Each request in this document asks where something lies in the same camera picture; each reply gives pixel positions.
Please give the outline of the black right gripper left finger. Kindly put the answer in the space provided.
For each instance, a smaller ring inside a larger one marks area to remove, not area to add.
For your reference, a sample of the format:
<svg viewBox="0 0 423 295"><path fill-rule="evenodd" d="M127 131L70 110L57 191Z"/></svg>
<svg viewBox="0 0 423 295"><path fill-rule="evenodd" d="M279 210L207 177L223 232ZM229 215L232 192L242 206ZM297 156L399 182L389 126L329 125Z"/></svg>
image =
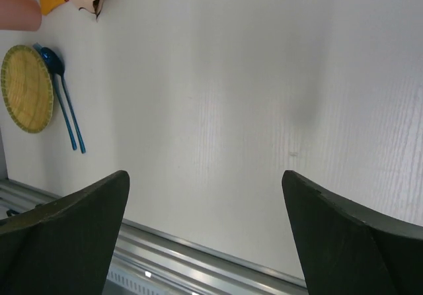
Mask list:
<svg viewBox="0 0 423 295"><path fill-rule="evenodd" d="M1 293L101 294L129 191L117 171L1 220Z"/></svg>

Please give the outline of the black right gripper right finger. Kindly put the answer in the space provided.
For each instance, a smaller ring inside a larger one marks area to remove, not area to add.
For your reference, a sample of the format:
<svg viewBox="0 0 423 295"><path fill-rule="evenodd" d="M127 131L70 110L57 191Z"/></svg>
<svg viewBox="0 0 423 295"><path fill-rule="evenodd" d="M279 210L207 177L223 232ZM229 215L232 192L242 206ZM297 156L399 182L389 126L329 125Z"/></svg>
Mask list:
<svg viewBox="0 0 423 295"><path fill-rule="evenodd" d="M422 293L422 227L295 171L284 172L282 189L309 294Z"/></svg>

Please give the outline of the round woven bamboo plate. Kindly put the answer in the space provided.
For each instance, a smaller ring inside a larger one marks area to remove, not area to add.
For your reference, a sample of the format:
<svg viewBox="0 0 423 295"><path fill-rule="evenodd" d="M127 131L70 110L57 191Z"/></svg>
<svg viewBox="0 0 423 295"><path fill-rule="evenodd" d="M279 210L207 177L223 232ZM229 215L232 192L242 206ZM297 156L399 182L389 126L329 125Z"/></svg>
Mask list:
<svg viewBox="0 0 423 295"><path fill-rule="evenodd" d="M7 51L1 65L1 92L7 112L21 130L37 134L50 123L52 79L34 48L15 45Z"/></svg>

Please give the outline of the pink plastic cup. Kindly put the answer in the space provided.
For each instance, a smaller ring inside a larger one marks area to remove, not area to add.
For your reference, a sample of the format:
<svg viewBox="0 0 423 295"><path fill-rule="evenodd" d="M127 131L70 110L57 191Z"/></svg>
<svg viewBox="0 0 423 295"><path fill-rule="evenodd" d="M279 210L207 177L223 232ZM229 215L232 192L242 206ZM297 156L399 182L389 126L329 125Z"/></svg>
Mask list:
<svg viewBox="0 0 423 295"><path fill-rule="evenodd" d="M42 23L36 0L1 0L1 30L35 32Z"/></svg>

